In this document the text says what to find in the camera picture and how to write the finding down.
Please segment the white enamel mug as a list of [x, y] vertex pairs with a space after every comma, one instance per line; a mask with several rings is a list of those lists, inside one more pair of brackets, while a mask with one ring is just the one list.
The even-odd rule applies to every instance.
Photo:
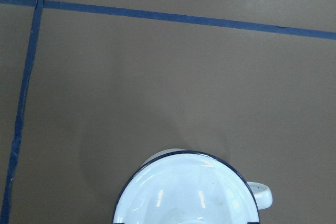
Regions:
[[263, 209], [267, 209], [272, 205], [273, 202], [273, 198], [272, 198], [272, 193], [271, 190], [268, 186], [261, 184], [261, 183], [257, 183], [257, 182], [247, 182], [244, 177], [241, 175], [241, 173], [236, 170], [235, 168], [232, 167], [231, 164], [229, 164], [227, 161], [224, 161], [223, 159], [209, 154], [209, 153], [205, 153], [202, 151], [194, 151], [194, 150], [185, 150], [185, 149], [181, 149], [181, 148], [169, 148], [166, 150], [162, 150], [159, 151], [157, 153], [155, 153], [154, 155], [150, 156], [139, 168], [139, 170], [143, 169], [144, 167], [148, 166], [150, 163], [159, 160], [161, 158], [164, 158], [166, 156], [170, 156], [170, 155], [175, 155], [175, 154], [196, 154], [196, 155], [201, 155], [201, 156], [206, 156], [206, 157], [210, 157], [214, 160], [217, 160], [218, 162], [222, 163], [223, 165], [225, 165], [226, 167], [228, 167], [229, 169], [231, 169], [237, 176], [239, 176], [241, 178], [241, 180], [247, 184], [247, 187], [249, 189], [251, 189], [252, 194], [256, 200], [256, 205], [258, 210], [263, 210]]

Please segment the white enamel mug lid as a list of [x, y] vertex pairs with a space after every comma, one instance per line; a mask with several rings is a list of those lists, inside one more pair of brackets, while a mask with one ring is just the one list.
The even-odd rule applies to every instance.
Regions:
[[166, 156], [137, 170], [118, 196], [112, 222], [259, 221], [251, 189], [222, 163], [196, 154]]

